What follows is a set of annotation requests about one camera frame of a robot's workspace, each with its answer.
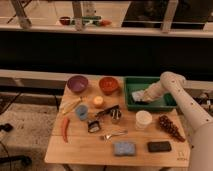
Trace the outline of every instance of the small blue cup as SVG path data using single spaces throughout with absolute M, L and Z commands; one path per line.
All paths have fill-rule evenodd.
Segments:
M 81 121 L 86 120 L 88 115 L 88 107 L 85 105 L 79 105 L 75 109 L 75 113 Z

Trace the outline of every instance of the wooden table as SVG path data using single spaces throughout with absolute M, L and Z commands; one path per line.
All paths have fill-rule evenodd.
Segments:
M 80 121 L 72 111 L 67 116 L 70 118 L 68 127 L 68 143 L 61 136 L 60 125 L 63 118 L 58 113 L 53 127 L 52 135 L 46 152 L 45 162 L 58 164 L 89 164 L 89 165 L 116 165 L 116 166 L 153 166 L 153 167 L 188 167 L 190 149 L 188 142 L 178 142 L 162 131 L 157 125 L 160 115 L 166 114 L 178 126 L 181 135 L 185 137 L 176 110 L 170 112 L 153 113 L 153 122 L 144 131 L 135 129 L 135 112 L 128 111 L 125 105 L 123 82 L 120 80 L 120 91 L 110 96 L 105 96 L 98 87 L 98 80 L 89 80 L 89 87 L 80 95 L 72 93 L 67 87 L 64 90 L 61 106 L 69 101 L 72 103 L 79 96 L 83 97 L 83 104 L 89 107 L 89 116 L 102 109 L 95 109 L 92 99 L 101 95 L 105 100 L 105 108 L 116 104 L 120 105 L 122 118 L 120 122 L 112 124 L 110 116 L 104 116 L 100 122 L 102 130 L 96 133 L 88 133 L 87 123 Z M 112 137 L 102 141 L 100 135 L 114 131 L 128 130 L 128 134 Z M 171 152 L 149 153 L 148 141 L 170 141 Z M 136 156 L 116 157 L 113 155 L 113 143 L 116 141 L 132 141 L 136 144 Z

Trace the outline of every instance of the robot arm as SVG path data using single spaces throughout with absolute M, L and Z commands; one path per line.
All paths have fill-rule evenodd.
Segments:
M 213 171 L 213 118 L 183 89 L 185 78 L 164 72 L 160 81 L 150 85 L 142 101 L 151 102 L 169 92 L 187 118 L 195 134 L 189 162 L 189 171 Z

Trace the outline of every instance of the black wallet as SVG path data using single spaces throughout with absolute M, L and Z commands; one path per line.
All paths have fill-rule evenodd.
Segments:
M 168 152 L 172 150 L 169 141 L 148 142 L 149 152 Z

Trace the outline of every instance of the green plastic tray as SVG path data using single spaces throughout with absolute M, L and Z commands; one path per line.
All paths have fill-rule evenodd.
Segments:
M 175 108 L 177 104 L 169 93 L 148 104 L 134 102 L 133 91 L 145 90 L 159 79 L 159 77 L 124 77 L 125 103 L 128 110 L 169 111 Z

